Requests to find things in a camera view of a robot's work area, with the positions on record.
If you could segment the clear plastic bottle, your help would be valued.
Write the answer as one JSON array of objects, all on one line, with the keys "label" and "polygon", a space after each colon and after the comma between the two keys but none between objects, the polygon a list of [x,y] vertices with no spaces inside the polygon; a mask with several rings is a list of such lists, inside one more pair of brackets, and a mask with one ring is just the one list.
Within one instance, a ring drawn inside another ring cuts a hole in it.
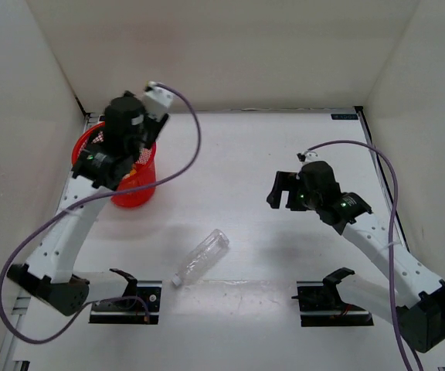
[{"label": "clear plastic bottle", "polygon": [[182,285],[194,284],[212,269],[229,251],[228,237],[218,229],[213,230],[182,261],[171,283],[179,288]]}]

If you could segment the orange juice bottle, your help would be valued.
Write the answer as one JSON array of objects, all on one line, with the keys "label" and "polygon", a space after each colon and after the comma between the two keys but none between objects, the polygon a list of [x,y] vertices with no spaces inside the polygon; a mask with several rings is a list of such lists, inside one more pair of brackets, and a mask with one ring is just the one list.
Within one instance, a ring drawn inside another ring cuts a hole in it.
[{"label": "orange juice bottle", "polygon": [[138,170],[141,168],[141,165],[134,163],[131,167],[131,170],[129,171],[129,173],[127,173],[124,178],[130,178],[131,176],[134,176],[138,173]]}]

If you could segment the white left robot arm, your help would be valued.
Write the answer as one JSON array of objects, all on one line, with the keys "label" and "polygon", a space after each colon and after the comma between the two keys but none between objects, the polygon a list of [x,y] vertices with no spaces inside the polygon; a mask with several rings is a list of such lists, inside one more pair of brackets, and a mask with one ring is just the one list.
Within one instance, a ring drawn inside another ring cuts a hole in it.
[{"label": "white left robot arm", "polygon": [[141,95],[129,91],[114,98],[104,111],[104,122],[94,126],[83,144],[76,145],[71,182],[78,188],[68,196],[59,221],[22,264],[11,264],[7,278],[65,316],[79,311],[94,283],[105,285],[120,309],[136,303],[137,290],[115,270],[100,274],[74,271],[87,234],[106,202],[103,195],[117,191],[141,156],[152,149],[167,122],[173,95],[149,87]]}]

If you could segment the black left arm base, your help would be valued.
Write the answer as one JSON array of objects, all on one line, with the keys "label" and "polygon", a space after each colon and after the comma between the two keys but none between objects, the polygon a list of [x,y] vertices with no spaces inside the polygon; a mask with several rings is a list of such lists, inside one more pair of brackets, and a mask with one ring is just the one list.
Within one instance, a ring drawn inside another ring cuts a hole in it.
[{"label": "black left arm base", "polygon": [[161,291],[161,281],[142,281],[117,268],[92,274],[87,296],[89,323],[157,325]]}]

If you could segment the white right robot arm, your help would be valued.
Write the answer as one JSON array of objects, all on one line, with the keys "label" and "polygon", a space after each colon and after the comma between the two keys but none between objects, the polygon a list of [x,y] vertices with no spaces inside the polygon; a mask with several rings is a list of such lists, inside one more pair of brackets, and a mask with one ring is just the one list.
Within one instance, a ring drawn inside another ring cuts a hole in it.
[{"label": "white right robot arm", "polygon": [[359,195],[341,191],[327,162],[304,162],[299,172],[277,172],[267,197],[271,208],[279,208],[283,192],[288,194],[287,209],[317,213],[389,281],[388,289],[359,277],[344,283],[354,271],[337,270],[323,280],[322,299],[329,308],[358,305],[390,322],[421,353],[445,340],[445,280],[391,241],[372,207]]}]

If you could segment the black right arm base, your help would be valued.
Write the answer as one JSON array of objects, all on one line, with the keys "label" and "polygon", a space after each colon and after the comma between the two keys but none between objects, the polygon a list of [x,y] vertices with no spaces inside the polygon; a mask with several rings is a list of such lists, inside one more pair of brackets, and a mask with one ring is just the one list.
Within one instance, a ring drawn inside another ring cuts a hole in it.
[{"label": "black right arm base", "polygon": [[298,281],[297,293],[301,327],[365,327],[373,326],[372,314],[365,309],[344,302],[337,286],[355,272],[343,267],[321,281]]}]

